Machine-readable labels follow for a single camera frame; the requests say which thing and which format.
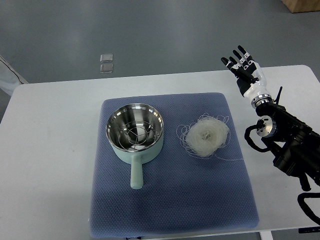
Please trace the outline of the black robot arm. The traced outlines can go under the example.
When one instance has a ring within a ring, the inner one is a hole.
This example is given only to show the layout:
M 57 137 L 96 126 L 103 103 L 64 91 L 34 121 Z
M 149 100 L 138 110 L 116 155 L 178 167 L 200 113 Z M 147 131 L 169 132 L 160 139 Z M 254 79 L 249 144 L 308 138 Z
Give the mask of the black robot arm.
M 303 193 L 298 195 L 297 202 L 305 215 L 319 224 L 319 216 L 306 199 L 320 197 L 318 192 L 311 191 L 308 180 L 311 178 L 316 185 L 320 183 L 320 135 L 279 105 L 278 98 L 272 99 L 267 93 L 255 93 L 251 104 L 259 120 L 245 130 L 245 140 L 258 152 L 271 152 L 276 168 L 299 179 Z

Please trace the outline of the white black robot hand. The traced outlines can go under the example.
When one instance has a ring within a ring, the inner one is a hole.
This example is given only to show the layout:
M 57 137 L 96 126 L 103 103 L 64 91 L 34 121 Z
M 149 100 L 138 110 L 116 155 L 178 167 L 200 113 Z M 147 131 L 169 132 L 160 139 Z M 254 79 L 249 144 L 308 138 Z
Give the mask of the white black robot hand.
M 222 57 L 222 63 L 236 77 L 236 84 L 241 95 L 247 98 L 253 108 L 272 101 L 267 91 L 267 80 L 260 65 L 252 55 L 239 45 L 238 50 L 233 50 L 234 57 Z

